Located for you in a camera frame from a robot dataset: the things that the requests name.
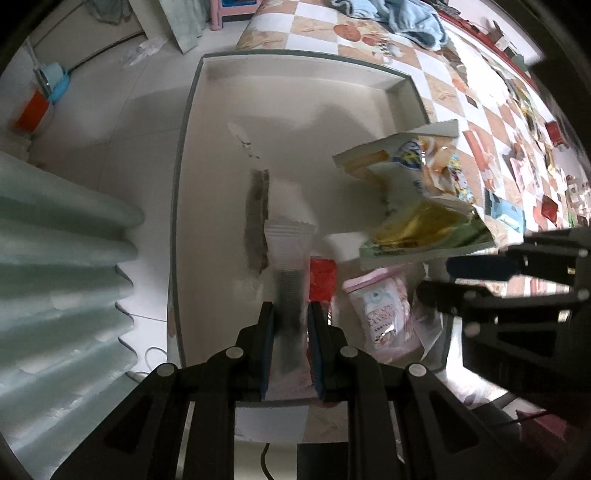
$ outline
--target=black cable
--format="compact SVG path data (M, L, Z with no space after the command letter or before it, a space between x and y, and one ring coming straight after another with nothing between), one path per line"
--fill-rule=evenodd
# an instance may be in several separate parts
M263 448L263 450L261 452L261 469L262 469L262 472L267 477L267 480L274 480L274 478L269 473L269 469L267 468L267 463L265 462L265 457L267 456L267 452L269 451L269 445L270 445L270 443L267 443L265 445L265 448Z
M534 413L534 414L524 417L522 419L515 419L515 420L505 421L503 423L497 423L496 425L491 425L491 428L505 427L507 425L514 425L515 423L523 423L528 420L539 419L540 417L545 417L546 415L550 415L550 412L549 411L539 411L538 413Z

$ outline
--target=snack package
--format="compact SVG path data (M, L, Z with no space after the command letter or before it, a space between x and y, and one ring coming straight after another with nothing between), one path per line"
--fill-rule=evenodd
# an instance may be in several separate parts
M441 122L334 157L345 172L381 189L387 201L385 222L359 250L364 270L495 246L471 205L454 136L457 122Z
M307 315L313 225L286 219L265 222L265 239L274 279L275 342L271 376L308 370Z
M525 214L523 210L499 198L490 190L485 190L485 212L492 218L499 219L518 233L525 232Z
M558 203L547 195L542 197L542 215L556 226L556 222L558 221Z
M365 333L365 350L384 364L421 346L410 322L407 289L399 275L379 268L343 283Z
M336 262L326 258L310 259L310 301L319 301L322 312L328 318L332 317L331 301L336 289Z

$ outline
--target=snack bag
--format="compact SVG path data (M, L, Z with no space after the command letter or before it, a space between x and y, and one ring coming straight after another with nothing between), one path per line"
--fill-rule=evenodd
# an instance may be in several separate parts
M391 363L420 348L400 273L379 268L363 277L347 280L343 289L349 294L361 321L365 350L378 362Z
M445 135L433 134L438 125L431 124L335 156L345 172L381 189L388 204L386 220L359 250L362 268L446 258L495 246L471 205L473 194L454 156L449 125L439 124ZM429 134L423 135L423 129Z

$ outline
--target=pink stool leg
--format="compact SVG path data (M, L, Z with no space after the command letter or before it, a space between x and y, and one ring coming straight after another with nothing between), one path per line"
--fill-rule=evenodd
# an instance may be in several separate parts
M220 16L220 3L222 0L210 0L212 22L209 25L211 30L222 29L222 17Z

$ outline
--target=pink snack bag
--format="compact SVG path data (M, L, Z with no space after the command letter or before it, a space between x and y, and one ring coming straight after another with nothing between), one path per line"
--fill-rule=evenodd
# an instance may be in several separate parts
M365 332L365 350L391 363L421 346L410 321L410 305L401 271L379 268L343 283Z

